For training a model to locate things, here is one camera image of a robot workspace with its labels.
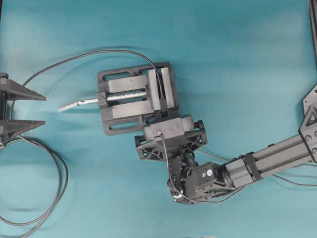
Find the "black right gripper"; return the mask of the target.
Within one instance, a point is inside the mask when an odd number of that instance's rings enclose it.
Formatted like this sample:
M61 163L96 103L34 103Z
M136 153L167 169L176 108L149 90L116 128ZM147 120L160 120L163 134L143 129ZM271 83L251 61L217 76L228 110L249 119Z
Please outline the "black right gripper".
M163 111L159 111L155 117L155 123L162 121ZM166 119L176 118L176 111L168 109L165 112ZM186 149L192 151L206 144L206 130L202 120L194 122L194 129L185 133L181 139L164 139L163 136L153 141L146 141L143 135L134 137L135 146L141 160L165 161L164 149L169 153L177 153Z

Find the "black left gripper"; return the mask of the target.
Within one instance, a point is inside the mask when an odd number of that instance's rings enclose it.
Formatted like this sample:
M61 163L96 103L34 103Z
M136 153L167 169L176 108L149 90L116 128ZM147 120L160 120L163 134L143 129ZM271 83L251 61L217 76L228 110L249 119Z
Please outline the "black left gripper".
M6 73L0 74L0 148L29 130L45 125L43 120L7 119L7 100L38 100L46 97L8 78Z

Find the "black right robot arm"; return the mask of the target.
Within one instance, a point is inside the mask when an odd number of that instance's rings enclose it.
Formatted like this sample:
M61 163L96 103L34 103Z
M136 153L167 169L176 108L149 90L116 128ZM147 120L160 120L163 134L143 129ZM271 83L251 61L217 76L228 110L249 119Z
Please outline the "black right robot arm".
M194 151L207 142L202 121L191 116L159 114L135 137L142 160L165 162L167 185L174 201L182 204L221 203L243 187L277 172L317 163L317 91L303 99L304 119L298 134L224 164L199 165Z

